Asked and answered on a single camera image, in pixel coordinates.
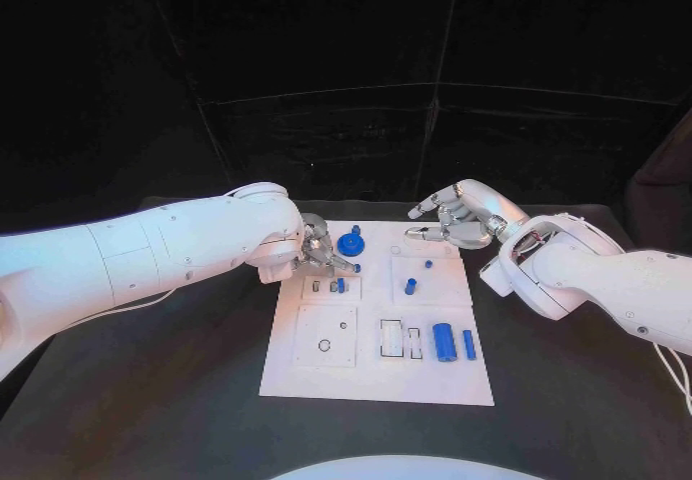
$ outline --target robotic hand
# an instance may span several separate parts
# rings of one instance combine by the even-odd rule
[[[475,180],[440,190],[409,216],[436,208],[442,227],[412,228],[407,237],[476,249],[495,235],[501,251],[481,277],[501,296],[515,292],[553,320],[590,300],[631,334],[692,355],[692,258],[626,253],[585,219],[567,213],[530,218]]]
[[[0,237],[0,380],[60,331],[243,263],[263,283],[306,263],[355,271],[328,224],[273,183],[106,222]]]

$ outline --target table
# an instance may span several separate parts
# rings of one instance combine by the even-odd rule
[[[406,220],[413,206],[298,203],[335,220]],[[525,208],[585,216],[632,247],[606,207]],[[592,304],[554,322],[498,297],[475,273],[497,250],[462,252],[495,407],[260,397],[279,284],[244,265],[58,335],[0,423],[4,478],[262,479],[380,454],[687,478],[692,420],[652,346]]]

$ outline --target white board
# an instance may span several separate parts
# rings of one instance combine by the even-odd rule
[[[331,280],[324,268],[302,268],[282,283],[260,395],[495,405],[459,250],[446,243],[404,237],[407,228],[436,224],[328,223],[335,243],[354,224],[361,225],[365,251],[350,261],[361,264],[363,272],[342,275],[354,287],[351,295],[322,291],[329,291]],[[433,260],[429,271],[425,271],[426,260]],[[420,277],[419,290],[409,300],[397,303],[396,292],[403,289],[412,272]],[[321,277],[319,295],[312,294],[315,279],[306,277]],[[350,317],[350,311],[355,312],[355,318]],[[401,320],[401,358],[381,356],[381,320]],[[357,323],[357,328],[342,329],[342,322],[350,327]],[[449,363],[438,360],[436,353],[433,325],[442,322],[452,325],[458,345],[459,360]],[[420,330],[423,359],[412,358],[410,329]],[[474,332],[478,355],[474,361],[466,359],[463,330]],[[319,347],[325,339],[331,340],[327,352]]]

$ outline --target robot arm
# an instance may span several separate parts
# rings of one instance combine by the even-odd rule
[[[475,180],[440,190],[410,217],[438,207],[442,227],[410,229],[407,236],[474,249],[489,245],[495,235],[501,251],[481,277],[501,296],[515,292],[553,320],[593,301],[631,334],[692,355],[692,258],[626,253],[605,232],[569,214],[530,219]]]
[[[228,195],[76,227],[0,237],[0,380],[38,345],[94,314],[239,267],[263,283],[303,264],[355,266],[332,253],[327,222],[286,189]]]

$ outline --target small blue piece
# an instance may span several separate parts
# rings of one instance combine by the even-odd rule
[[[476,360],[476,348],[474,347],[474,335],[471,330],[465,330],[466,358]]]
[[[436,336],[438,359],[442,362],[453,362],[458,359],[458,347],[455,346],[452,325],[449,323],[435,325],[433,334]]]
[[[340,237],[337,249],[345,257],[355,257],[364,253],[365,240],[361,236],[361,227],[358,225],[354,225],[351,233],[347,233]]]
[[[407,288],[404,289],[407,295],[413,295],[416,292],[416,279],[410,278],[407,282]]]

